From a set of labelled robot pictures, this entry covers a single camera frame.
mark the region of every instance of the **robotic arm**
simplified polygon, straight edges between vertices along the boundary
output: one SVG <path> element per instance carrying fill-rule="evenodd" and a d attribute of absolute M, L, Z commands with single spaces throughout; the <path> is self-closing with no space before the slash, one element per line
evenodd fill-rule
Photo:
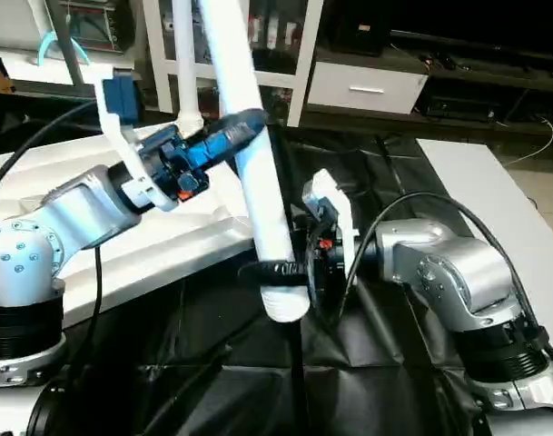
<path fill-rule="evenodd" d="M 305 186 L 303 200 L 317 219 L 325 211 L 340 217 L 335 227 L 342 237 L 321 258 L 344 264 L 348 277 L 346 261 L 355 248 L 345 245 L 352 220 L 350 209 L 343 213 L 348 199 L 340 196 L 322 170 Z M 384 281 L 410 286 L 450 331 L 492 435 L 553 435 L 548 334 L 525 314 L 509 266 L 494 247 L 459 237 L 442 223 L 411 219 L 380 223 L 365 253 Z"/>
<path fill-rule="evenodd" d="M 151 208 L 171 210 L 205 191 L 205 170 L 246 147 L 266 123 L 262 109 L 248 109 L 187 139 L 170 124 L 140 141 L 119 121 L 133 118 L 132 92 L 125 73 L 97 87 L 102 127 L 123 162 L 95 166 L 33 212 L 0 222 L 0 388 L 13 388 L 0 389 L 0 434 L 42 434 L 35 405 L 66 358 L 57 278 L 66 263 L 134 227 Z"/>

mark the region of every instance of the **white pvc pipe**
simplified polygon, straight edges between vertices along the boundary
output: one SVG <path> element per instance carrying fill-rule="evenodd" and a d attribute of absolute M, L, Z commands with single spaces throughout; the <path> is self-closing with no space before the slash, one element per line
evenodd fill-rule
<path fill-rule="evenodd" d="M 182 137 L 187 138 L 203 127 L 195 79 L 192 0 L 173 0 L 172 6 L 179 88 L 179 114 L 176 123 Z"/>
<path fill-rule="evenodd" d="M 223 108 L 233 114 L 262 107 L 238 0 L 200 0 Z M 276 166 L 267 129 L 236 156 L 256 252 L 261 261 L 293 261 Z M 264 308 L 276 322 L 299 320 L 309 309 L 306 286 L 261 288 Z"/>

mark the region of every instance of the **black wire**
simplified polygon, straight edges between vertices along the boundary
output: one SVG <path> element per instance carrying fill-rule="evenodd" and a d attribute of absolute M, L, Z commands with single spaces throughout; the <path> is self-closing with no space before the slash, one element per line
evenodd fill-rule
<path fill-rule="evenodd" d="M 377 143 L 377 146 L 379 147 L 381 151 L 381 155 L 383 156 L 383 160 L 385 161 L 385 164 L 387 165 L 387 168 L 389 169 L 391 175 L 393 176 L 393 180 L 395 181 L 395 184 L 397 185 L 397 189 L 400 192 L 400 195 L 407 194 L 407 191 L 405 190 L 405 187 L 403 186 L 403 182 L 401 181 L 400 174 L 397 172 L 397 168 L 395 167 L 395 164 L 393 163 L 393 160 L 391 159 L 391 156 L 389 154 L 389 150 L 387 149 L 387 145 L 385 144 L 385 141 L 383 141 L 379 136 L 375 135 L 375 142 Z M 417 215 L 415 214 L 415 211 L 411 207 L 411 204 L 404 205 L 408 213 L 415 218 Z"/>
<path fill-rule="evenodd" d="M 345 304 L 347 302 L 347 297 L 349 296 L 349 292 L 351 291 L 351 285 L 357 275 L 357 270 L 359 268 L 361 259 L 363 257 L 363 254 L 365 253 L 365 250 L 367 246 L 369 245 L 371 239 L 375 235 L 375 231 L 377 230 L 377 227 L 379 226 L 380 222 L 387 216 L 387 214 L 398 204 L 401 204 L 403 202 L 406 202 L 412 198 L 416 197 L 431 197 L 435 198 L 436 200 L 440 200 L 444 203 L 451 204 L 455 206 L 462 214 L 467 216 L 470 221 L 476 225 L 476 227 L 480 230 L 480 232 L 484 235 L 486 240 L 490 245 L 492 245 L 504 258 L 504 261 L 508 265 L 510 269 L 510 273 L 512 274 L 512 282 L 514 283 L 514 287 L 516 289 L 516 295 L 518 298 L 518 301 L 520 302 L 520 305 L 522 306 L 522 310 L 524 311 L 526 318 L 528 322 L 532 325 L 533 328 L 538 328 L 538 321 L 534 314 L 534 311 L 532 310 L 532 306 L 530 304 L 530 301 L 528 299 L 527 293 L 524 289 L 524 285 L 522 284 L 522 281 L 520 280 L 520 277 L 518 276 L 518 273 L 516 271 L 516 268 L 514 267 L 514 264 L 510 260 L 508 254 L 502 247 L 502 245 L 499 243 L 499 241 L 496 239 L 496 237 L 492 234 L 492 232 L 489 230 L 489 228 L 484 224 L 478 216 L 476 216 L 470 209 L 468 209 L 466 206 L 464 206 L 462 203 L 457 202 L 453 198 L 450 198 L 445 195 L 440 195 L 438 193 L 432 193 L 432 192 L 416 192 L 416 193 L 408 193 L 406 195 L 402 195 L 398 199 L 391 202 L 389 205 L 387 205 L 379 215 L 377 215 L 377 218 L 371 223 L 369 226 L 369 229 L 365 233 L 365 236 L 360 244 L 359 250 L 357 251 L 357 254 L 355 255 L 355 259 L 351 265 L 351 269 L 349 271 L 349 276 L 347 277 L 347 283 L 345 285 L 345 290 L 342 295 L 341 299 L 341 306 L 339 309 L 339 313 L 337 315 L 338 322 L 341 319 L 342 313 L 344 312 Z"/>
<path fill-rule="evenodd" d="M 62 121 L 72 117 L 75 114 L 78 114 L 82 112 L 84 109 L 87 109 L 91 107 L 92 105 L 96 104 L 95 101 L 87 102 L 84 104 L 80 104 L 76 106 L 75 108 L 71 109 L 70 111 L 60 115 L 59 117 L 52 120 L 50 123 L 45 125 L 43 128 L 41 128 L 38 132 L 36 132 L 33 136 L 30 137 L 25 143 L 23 143 L 20 148 L 18 148 L 7 161 L 4 162 L 4 164 L 0 167 L 0 182 L 5 177 L 5 175 L 12 169 L 12 167 L 15 165 L 15 163 L 24 155 L 25 152 L 27 152 L 32 146 L 36 145 L 40 142 L 40 140 L 49 132 L 54 130 L 57 125 L 59 125 Z"/>
<path fill-rule="evenodd" d="M 94 248 L 94 268 L 96 269 L 96 301 L 94 302 L 93 316 L 91 317 L 83 343 L 78 349 L 78 352 L 76 352 L 70 371 L 68 372 L 69 387 L 72 386 L 72 383 L 78 378 L 84 368 L 84 364 L 88 361 L 93 348 L 93 337 L 94 331 L 96 330 L 98 315 L 101 312 L 101 305 L 103 304 L 103 263 L 101 261 L 100 246 Z"/>

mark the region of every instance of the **gray floor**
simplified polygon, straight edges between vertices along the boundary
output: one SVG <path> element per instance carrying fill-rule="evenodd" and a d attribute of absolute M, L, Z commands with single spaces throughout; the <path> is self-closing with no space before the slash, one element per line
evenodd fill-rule
<path fill-rule="evenodd" d="M 532 153 L 532 148 L 521 150 L 524 154 L 505 153 L 508 146 L 493 147 L 494 153 L 504 164 L 521 155 Z M 538 212 L 553 230 L 553 144 L 536 157 L 507 167 L 509 174 L 524 194 L 534 200 Z"/>

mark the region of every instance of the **drawer handle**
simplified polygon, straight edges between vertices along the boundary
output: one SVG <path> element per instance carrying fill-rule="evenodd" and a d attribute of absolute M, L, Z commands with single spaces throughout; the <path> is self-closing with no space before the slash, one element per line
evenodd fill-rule
<path fill-rule="evenodd" d="M 381 88 L 364 88 L 362 86 L 349 86 L 350 91 L 356 93 L 368 93 L 368 94 L 385 94 L 385 90 Z"/>

